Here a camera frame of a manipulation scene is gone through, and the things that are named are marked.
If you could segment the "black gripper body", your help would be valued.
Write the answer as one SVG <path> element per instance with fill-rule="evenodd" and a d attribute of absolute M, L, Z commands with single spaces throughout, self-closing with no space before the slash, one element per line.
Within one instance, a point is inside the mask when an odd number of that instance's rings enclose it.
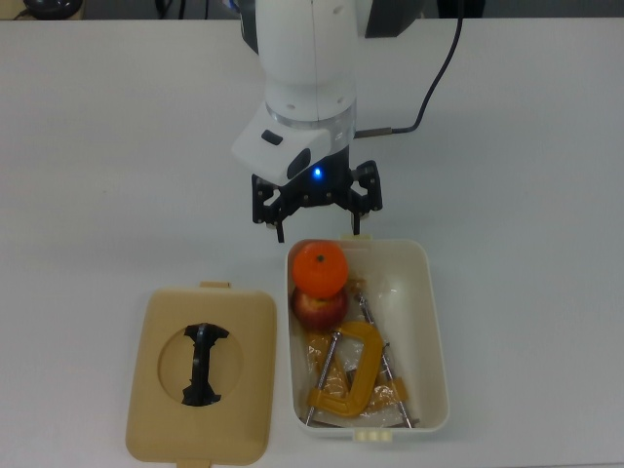
<path fill-rule="evenodd" d="M 353 184 L 350 147 L 322 158 L 281 187 L 281 201 L 290 208 L 337 204 Z"/>

